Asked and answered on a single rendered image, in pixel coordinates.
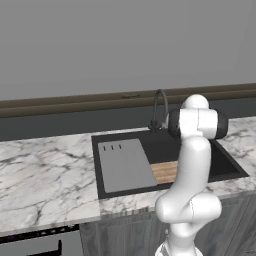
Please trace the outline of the black sink faucet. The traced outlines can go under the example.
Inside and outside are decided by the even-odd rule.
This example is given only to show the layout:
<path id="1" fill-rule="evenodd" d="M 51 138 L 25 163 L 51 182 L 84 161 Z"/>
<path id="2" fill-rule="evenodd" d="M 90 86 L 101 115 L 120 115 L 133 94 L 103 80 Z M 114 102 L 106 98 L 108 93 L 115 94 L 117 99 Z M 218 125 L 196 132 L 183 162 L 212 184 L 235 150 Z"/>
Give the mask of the black sink faucet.
<path id="1" fill-rule="evenodd" d="M 158 98 L 162 96 L 164 102 L 164 113 L 163 113 L 163 120 L 161 122 L 157 121 L 157 110 L 158 110 Z M 154 105 L 153 105 L 153 115 L 148 125 L 149 131 L 151 133 L 156 133 L 160 129 L 166 129 L 167 125 L 167 118 L 169 113 L 169 104 L 167 100 L 167 96 L 163 89 L 158 89 L 154 96 Z"/>

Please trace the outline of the black kitchen sink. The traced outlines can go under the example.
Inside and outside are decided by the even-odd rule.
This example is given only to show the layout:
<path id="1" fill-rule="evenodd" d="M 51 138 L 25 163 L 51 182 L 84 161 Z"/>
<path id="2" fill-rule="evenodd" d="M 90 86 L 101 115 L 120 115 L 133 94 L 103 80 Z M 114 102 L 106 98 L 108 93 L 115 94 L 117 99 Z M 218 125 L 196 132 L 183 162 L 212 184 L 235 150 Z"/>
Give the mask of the black kitchen sink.
<path id="1" fill-rule="evenodd" d="M 176 161 L 178 159 L 181 142 L 172 138 L 166 130 L 158 130 L 155 134 L 152 134 L 149 130 L 144 130 L 106 135 L 94 135 L 91 137 L 91 139 L 99 199 L 110 199 L 114 197 L 160 191 L 168 189 L 172 186 L 171 182 L 165 182 L 154 187 L 144 187 L 140 189 L 129 189 L 107 193 L 104 187 L 98 150 L 99 143 L 127 139 L 139 139 L 150 164 Z M 211 140 L 210 143 L 212 160 L 208 179 L 209 183 L 248 177 L 246 171 L 216 140 Z"/>

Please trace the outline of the grey sink drainboard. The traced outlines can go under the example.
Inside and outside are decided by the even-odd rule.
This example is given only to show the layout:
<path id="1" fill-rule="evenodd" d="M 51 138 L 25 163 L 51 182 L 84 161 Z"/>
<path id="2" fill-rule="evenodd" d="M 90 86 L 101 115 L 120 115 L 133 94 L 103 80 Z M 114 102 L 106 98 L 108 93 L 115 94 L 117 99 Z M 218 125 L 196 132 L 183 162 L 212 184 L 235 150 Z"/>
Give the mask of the grey sink drainboard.
<path id="1" fill-rule="evenodd" d="M 157 185 L 139 139 L 101 142 L 98 150 L 106 193 Z"/>

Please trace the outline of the wooden cutting board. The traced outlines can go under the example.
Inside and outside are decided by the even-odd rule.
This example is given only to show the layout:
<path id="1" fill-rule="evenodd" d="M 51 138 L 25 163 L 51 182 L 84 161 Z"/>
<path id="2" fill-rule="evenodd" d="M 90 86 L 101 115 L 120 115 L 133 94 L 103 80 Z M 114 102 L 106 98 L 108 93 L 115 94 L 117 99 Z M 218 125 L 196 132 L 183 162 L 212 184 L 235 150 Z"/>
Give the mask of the wooden cutting board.
<path id="1" fill-rule="evenodd" d="M 151 169 L 157 183 L 165 184 L 173 182 L 176 178 L 177 166 L 178 163 L 176 161 L 152 164 Z"/>

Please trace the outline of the dark wood cabinet door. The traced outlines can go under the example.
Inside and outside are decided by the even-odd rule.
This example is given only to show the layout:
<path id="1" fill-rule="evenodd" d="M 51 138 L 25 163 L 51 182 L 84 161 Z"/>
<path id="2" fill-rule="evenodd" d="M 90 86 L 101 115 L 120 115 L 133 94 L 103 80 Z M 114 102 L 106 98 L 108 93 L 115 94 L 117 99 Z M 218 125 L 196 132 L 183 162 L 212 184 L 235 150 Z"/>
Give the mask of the dark wood cabinet door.
<path id="1" fill-rule="evenodd" d="M 154 213 L 79 225 L 84 256 L 155 256 L 168 224 Z"/>
<path id="2" fill-rule="evenodd" d="M 256 194 L 221 200 L 221 216 L 202 228 L 195 244 L 203 256 L 248 256 L 256 233 Z"/>

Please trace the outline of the grey dishwasher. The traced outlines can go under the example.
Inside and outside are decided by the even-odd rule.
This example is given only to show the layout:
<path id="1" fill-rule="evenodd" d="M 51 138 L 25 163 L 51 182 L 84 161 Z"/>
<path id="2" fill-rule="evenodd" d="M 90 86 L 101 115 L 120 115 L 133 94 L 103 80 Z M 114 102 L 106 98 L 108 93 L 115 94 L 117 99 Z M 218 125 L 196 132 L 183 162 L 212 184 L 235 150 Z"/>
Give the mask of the grey dishwasher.
<path id="1" fill-rule="evenodd" d="M 84 256 L 79 225 L 0 237 L 0 256 L 27 256 L 55 250 L 62 241 L 62 256 Z"/>

